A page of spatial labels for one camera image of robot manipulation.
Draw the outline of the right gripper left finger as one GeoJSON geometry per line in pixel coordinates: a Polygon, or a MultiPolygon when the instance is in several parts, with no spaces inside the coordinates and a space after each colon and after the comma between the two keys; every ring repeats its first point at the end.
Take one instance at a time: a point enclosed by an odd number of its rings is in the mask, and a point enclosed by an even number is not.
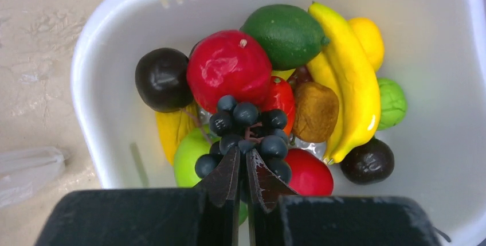
{"type": "Polygon", "coordinates": [[[37,245],[237,245],[240,151],[193,188],[80,190],[54,207],[37,245]]]}

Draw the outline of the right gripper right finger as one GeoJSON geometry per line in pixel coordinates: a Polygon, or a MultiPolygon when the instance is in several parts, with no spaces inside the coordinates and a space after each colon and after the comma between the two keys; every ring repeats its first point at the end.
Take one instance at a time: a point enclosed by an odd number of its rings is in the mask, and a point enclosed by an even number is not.
{"type": "Polygon", "coordinates": [[[257,151],[246,155],[251,245],[440,245],[424,210],[406,197],[301,196],[257,151]]]}

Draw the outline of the dark fake grapes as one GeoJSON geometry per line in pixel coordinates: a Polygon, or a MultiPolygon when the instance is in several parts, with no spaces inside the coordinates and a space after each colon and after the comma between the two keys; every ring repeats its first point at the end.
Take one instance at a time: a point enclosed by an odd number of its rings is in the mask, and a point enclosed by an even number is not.
{"type": "MultiPolygon", "coordinates": [[[[259,152],[267,167],[285,183],[292,177],[292,170],[284,161],[289,148],[288,135],[283,131],[287,116],[280,109],[259,111],[252,103],[239,103],[231,95],[219,99],[217,112],[208,125],[213,135],[220,137],[219,147],[213,143],[210,152],[200,156],[195,164],[199,178],[205,178],[232,147],[238,147],[241,158],[252,150],[259,152]]],[[[212,141],[203,127],[198,127],[206,140],[212,141]]]]}

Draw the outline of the orange fake fruit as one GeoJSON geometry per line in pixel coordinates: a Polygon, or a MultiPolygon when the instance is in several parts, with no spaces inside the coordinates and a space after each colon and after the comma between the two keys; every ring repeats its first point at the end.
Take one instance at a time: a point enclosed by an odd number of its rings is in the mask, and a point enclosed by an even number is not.
{"type": "Polygon", "coordinates": [[[283,129],[287,135],[290,135],[295,121],[295,98],[293,90],[289,83],[277,76],[271,76],[269,93],[260,106],[261,111],[272,109],[283,110],[287,116],[287,125],[283,129]]]}

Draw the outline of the clear plastic bag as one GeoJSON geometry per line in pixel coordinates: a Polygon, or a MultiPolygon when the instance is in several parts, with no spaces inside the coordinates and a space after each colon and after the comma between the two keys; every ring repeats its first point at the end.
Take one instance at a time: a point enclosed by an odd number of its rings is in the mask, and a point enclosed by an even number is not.
{"type": "Polygon", "coordinates": [[[65,171],[69,152],[53,146],[1,153],[1,208],[33,197],[65,171]]]}

